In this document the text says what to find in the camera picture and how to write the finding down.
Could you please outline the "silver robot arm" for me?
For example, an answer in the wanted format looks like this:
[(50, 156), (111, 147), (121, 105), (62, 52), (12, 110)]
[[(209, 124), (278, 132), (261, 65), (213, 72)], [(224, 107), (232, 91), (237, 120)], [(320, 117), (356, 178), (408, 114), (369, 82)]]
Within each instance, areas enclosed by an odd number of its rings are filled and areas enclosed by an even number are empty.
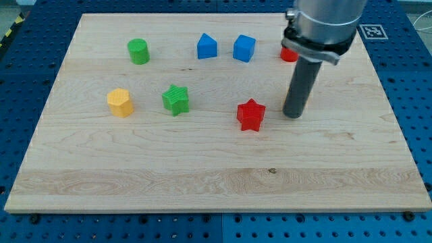
[(281, 45), (311, 62), (337, 65), (356, 35), (366, 0), (296, 0)]

